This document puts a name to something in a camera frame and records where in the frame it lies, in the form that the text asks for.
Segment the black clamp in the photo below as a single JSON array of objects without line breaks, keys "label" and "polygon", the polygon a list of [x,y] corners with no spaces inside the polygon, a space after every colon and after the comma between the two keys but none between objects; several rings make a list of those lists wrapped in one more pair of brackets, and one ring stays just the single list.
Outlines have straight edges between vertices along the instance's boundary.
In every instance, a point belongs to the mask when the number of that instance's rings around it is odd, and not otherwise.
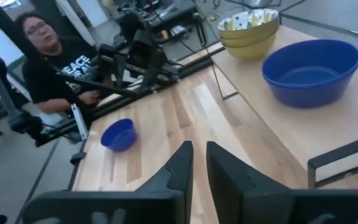
[{"label": "black clamp", "polygon": [[86,152],[79,152],[74,154],[71,159],[70,159],[70,163],[73,164],[74,166],[77,165],[82,159],[84,159],[86,156]]}]

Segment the glasses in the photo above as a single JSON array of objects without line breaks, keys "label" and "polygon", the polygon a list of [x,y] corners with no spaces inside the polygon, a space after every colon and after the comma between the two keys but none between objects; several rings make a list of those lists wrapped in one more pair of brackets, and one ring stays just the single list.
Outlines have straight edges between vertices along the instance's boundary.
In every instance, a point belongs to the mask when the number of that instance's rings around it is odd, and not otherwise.
[{"label": "glasses", "polygon": [[30,27],[30,29],[27,30],[27,35],[34,35],[35,33],[39,34],[39,31],[41,28],[48,25],[46,22],[39,22],[37,25]]}]

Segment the floor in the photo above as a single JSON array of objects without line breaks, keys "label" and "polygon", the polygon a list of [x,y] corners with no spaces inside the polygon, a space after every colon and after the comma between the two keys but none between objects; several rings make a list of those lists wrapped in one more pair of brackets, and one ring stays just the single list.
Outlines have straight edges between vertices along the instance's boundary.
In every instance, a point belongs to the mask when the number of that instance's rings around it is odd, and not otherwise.
[{"label": "floor", "polygon": [[[297,1],[299,0],[283,0],[278,9],[283,9]],[[221,5],[217,9],[213,9],[212,1],[197,0],[197,3],[208,17],[220,16],[217,21],[211,22],[211,27],[216,27],[220,19],[242,11],[239,5],[226,1],[221,1]],[[304,4],[290,9],[287,14],[358,31],[358,1],[308,0]],[[353,37],[288,19],[283,20],[283,25],[320,38],[345,40],[358,47],[358,39]],[[119,32],[119,28],[113,22],[102,24],[92,30],[94,38],[99,43],[108,43],[117,32]],[[216,40],[211,29],[208,29],[208,37],[210,42]],[[183,43],[194,51],[201,48],[195,34],[190,34],[189,39],[183,40]],[[191,53],[180,42],[166,44],[164,49],[171,59],[181,58]],[[229,101],[227,104],[229,107],[235,106]],[[33,114],[37,114],[33,106],[26,105],[25,108]],[[66,139],[58,139],[36,148],[33,140],[27,135],[10,131],[6,119],[0,120],[0,130],[5,134],[0,136],[0,214],[9,217],[8,223],[15,223],[29,193],[32,193],[34,197],[43,192],[62,190],[68,187],[73,170],[69,160],[74,153],[80,150],[81,144],[72,145]]]}]

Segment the hand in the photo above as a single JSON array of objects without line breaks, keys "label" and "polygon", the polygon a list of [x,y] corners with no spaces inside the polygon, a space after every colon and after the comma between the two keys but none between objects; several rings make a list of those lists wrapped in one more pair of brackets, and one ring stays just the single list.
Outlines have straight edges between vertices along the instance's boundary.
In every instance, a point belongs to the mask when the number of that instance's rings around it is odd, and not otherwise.
[{"label": "hand", "polygon": [[95,90],[95,91],[84,92],[78,97],[80,98],[80,100],[84,101],[85,104],[94,105],[98,103],[99,96],[100,96],[100,92]]}]

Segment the small blue bowl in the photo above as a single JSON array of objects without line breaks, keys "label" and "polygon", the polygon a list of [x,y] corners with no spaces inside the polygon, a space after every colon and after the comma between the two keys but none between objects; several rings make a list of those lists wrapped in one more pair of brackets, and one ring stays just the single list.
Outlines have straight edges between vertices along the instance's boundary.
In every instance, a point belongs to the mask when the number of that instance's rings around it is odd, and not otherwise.
[{"label": "small blue bowl", "polygon": [[340,99],[358,68],[358,49],[340,40],[288,45],[266,58],[263,76],[276,99],[315,108]]},{"label": "small blue bowl", "polygon": [[129,149],[136,139],[134,122],[131,119],[121,119],[104,131],[100,142],[114,152],[123,152]]}]

